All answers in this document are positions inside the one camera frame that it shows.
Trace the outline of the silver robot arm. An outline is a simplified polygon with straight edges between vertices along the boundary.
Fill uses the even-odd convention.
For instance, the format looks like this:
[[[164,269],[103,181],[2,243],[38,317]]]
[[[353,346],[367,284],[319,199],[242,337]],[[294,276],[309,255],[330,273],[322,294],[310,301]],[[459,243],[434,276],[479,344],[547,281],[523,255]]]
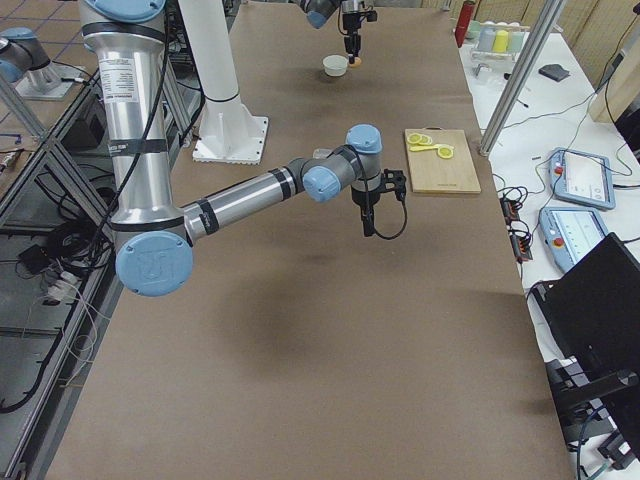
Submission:
[[[335,12],[343,15],[345,49],[349,63],[359,56],[360,37],[358,30],[364,18],[375,22],[377,13],[370,1],[294,1],[315,29],[323,27]],[[43,82],[40,92],[48,92],[60,83],[60,76],[49,68],[51,60],[40,45],[35,33],[25,27],[6,29],[1,32],[1,77],[10,82],[20,81],[28,72],[38,73]]]
[[[183,1],[179,9],[204,96],[196,158],[258,163],[268,121],[241,100],[221,3]],[[350,189],[366,204],[380,190],[381,134],[360,124],[324,157],[296,159],[177,206],[160,105],[168,74],[166,3],[83,1],[79,11],[84,43],[98,59],[117,186],[110,220],[116,273],[132,292],[156,297],[177,290],[191,275],[198,239],[298,193],[326,202]]]

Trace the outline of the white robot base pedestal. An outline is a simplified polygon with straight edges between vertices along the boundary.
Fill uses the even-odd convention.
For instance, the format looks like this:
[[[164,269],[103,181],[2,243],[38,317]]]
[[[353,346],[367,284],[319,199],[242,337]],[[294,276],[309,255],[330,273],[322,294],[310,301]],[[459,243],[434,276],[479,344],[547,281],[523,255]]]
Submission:
[[[179,3],[205,97],[193,158],[255,165],[261,161],[269,120],[243,104],[223,3]]]

